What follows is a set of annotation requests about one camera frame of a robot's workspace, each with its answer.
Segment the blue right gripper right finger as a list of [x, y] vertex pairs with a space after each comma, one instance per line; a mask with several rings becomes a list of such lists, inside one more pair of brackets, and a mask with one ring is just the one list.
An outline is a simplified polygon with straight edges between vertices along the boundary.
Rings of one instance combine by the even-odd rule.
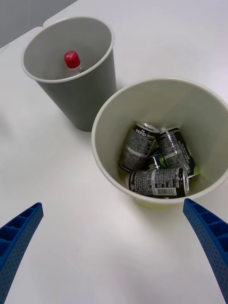
[[185, 199], [183, 214], [209, 261], [225, 302], [228, 302], [228, 224], [200, 204]]

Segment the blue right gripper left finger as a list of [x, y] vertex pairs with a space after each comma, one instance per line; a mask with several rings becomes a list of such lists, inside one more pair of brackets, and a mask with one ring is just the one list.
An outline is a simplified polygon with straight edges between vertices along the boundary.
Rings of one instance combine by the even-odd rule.
[[40, 202], [0, 228], [0, 303], [5, 303], [27, 247], [43, 218]]

